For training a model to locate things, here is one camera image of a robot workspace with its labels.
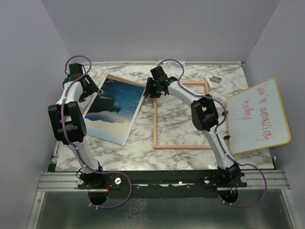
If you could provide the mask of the brown cardboard backing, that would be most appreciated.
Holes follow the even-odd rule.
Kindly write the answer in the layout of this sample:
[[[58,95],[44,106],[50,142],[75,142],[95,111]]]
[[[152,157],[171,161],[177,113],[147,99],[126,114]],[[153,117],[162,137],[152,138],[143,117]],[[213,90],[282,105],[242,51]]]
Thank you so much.
[[[131,84],[131,85],[136,85],[136,86],[139,86],[139,87],[142,87],[142,88],[145,88],[145,85],[143,85],[143,84],[136,83],[136,82],[133,82],[133,81],[130,81],[130,80],[126,80],[126,79],[123,79],[121,77],[117,77],[117,76],[114,76],[114,75],[111,75],[111,74],[108,74],[106,76],[106,78],[111,79],[111,80],[115,80],[115,81],[119,81],[119,82],[123,82],[123,83],[128,83],[128,84]]]

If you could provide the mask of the blue landscape photo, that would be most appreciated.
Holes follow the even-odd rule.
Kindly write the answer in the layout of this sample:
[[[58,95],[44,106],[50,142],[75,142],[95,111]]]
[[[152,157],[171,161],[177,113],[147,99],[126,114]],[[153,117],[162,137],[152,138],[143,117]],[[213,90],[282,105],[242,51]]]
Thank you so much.
[[[144,90],[105,77],[84,112],[87,135],[125,145],[143,104]]]

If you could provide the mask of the pink picture frame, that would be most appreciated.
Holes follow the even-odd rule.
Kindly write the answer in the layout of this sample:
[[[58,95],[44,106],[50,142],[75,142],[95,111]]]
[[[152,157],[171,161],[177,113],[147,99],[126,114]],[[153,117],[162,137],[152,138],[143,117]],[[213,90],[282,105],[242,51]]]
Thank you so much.
[[[191,122],[191,110],[178,99],[163,97],[153,101],[153,149],[210,150]]]

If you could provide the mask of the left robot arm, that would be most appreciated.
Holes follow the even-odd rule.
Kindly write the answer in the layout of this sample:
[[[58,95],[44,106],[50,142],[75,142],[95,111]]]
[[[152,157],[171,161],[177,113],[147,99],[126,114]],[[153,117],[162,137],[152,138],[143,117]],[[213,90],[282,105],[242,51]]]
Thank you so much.
[[[98,86],[80,63],[69,65],[69,73],[63,82],[63,94],[59,101],[48,107],[56,140],[61,141],[75,155],[80,168],[79,179],[87,187],[101,188],[105,176],[99,161],[91,153],[86,141],[86,124],[79,103],[98,92]]]

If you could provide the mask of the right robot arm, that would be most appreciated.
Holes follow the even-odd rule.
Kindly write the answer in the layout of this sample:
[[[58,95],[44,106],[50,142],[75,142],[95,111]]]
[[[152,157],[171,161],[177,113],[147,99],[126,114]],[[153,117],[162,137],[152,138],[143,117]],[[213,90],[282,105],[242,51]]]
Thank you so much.
[[[225,187],[232,185],[241,170],[217,130],[221,125],[215,106],[218,101],[209,94],[196,95],[185,87],[180,79],[168,77],[161,66],[151,69],[150,72],[152,77],[147,79],[144,95],[150,98],[170,95],[190,107],[194,127],[203,133],[215,155],[220,183]]]

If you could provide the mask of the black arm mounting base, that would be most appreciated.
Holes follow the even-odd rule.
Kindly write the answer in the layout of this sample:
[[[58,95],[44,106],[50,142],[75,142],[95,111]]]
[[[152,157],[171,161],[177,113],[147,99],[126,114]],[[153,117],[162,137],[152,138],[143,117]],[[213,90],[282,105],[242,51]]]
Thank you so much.
[[[93,174],[81,181],[79,191],[110,199],[126,198],[216,198],[218,190],[246,187],[244,173],[226,180],[218,170],[125,171],[121,174]]]

